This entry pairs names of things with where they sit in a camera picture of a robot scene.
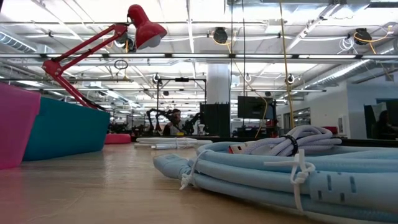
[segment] person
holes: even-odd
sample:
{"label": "person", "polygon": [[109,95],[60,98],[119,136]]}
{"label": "person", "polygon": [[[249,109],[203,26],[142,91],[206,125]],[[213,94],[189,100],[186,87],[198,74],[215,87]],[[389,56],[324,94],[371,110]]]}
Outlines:
{"label": "person", "polygon": [[376,139],[395,139],[397,128],[389,124],[388,112],[382,111],[376,122]]}
{"label": "person", "polygon": [[177,133],[181,133],[183,128],[183,122],[181,121],[181,111],[174,109],[172,111],[173,122],[169,122],[163,130],[164,136],[176,136]]}

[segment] white column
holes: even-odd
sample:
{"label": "white column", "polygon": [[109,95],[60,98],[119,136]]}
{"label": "white column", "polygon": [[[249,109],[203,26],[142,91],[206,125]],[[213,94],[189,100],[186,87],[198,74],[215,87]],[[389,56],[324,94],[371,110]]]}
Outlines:
{"label": "white column", "polygon": [[207,65],[207,104],[229,103],[231,72],[229,64]]}

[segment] teal foam block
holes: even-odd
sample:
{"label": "teal foam block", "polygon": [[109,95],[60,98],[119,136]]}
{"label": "teal foam block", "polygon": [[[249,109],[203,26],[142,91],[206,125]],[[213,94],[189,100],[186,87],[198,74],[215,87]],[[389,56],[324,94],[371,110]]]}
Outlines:
{"label": "teal foam block", "polygon": [[23,160],[100,151],[109,117],[104,111],[42,97]]}

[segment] lamp arm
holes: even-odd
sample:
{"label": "lamp arm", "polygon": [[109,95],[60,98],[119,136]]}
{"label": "lamp arm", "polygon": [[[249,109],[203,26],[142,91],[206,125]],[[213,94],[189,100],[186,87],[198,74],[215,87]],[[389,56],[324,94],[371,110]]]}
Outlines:
{"label": "lamp arm", "polygon": [[[86,106],[89,108],[100,108],[104,110],[104,108],[100,107],[99,105],[95,104],[94,102],[90,101],[86,97],[84,97],[73,85],[71,85],[68,80],[62,77],[62,73],[76,65],[78,62],[83,60],[84,58],[87,58],[89,55],[93,54],[97,50],[103,48],[105,45],[108,45],[112,41],[120,38],[124,33],[127,32],[127,28],[129,27],[130,24],[113,24],[104,31],[100,32],[99,34],[96,34],[92,38],[84,41],[83,43],[77,45],[73,49],[69,50],[68,52],[62,54],[59,57],[56,58],[51,58],[50,60],[46,60],[42,68],[45,72],[47,72],[51,77],[57,81],[71,96],[73,96],[82,106]],[[110,37],[109,39],[105,40],[104,42],[98,44],[92,49],[88,49],[86,52],[82,53],[80,56],[74,58],[72,61],[66,63],[65,65],[61,65],[61,61],[66,59],[67,57],[71,56],[72,54],[77,53],[79,50],[81,50],[83,47],[86,47],[87,45],[91,44],[92,42],[98,40],[102,36],[110,33],[111,31],[114,30],[114,35]]]}

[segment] lamp shade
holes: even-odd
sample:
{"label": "lamp shade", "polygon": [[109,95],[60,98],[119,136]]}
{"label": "lamp shade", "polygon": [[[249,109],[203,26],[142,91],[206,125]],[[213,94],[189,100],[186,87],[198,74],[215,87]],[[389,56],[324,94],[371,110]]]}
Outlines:
{"label": "lamp shade", "polygon": [[146,47],[156,47],[167,31],[159,24],[151,22],[140,5],[132,5],[128,16],[136,27],[136,47],[141,50]]}

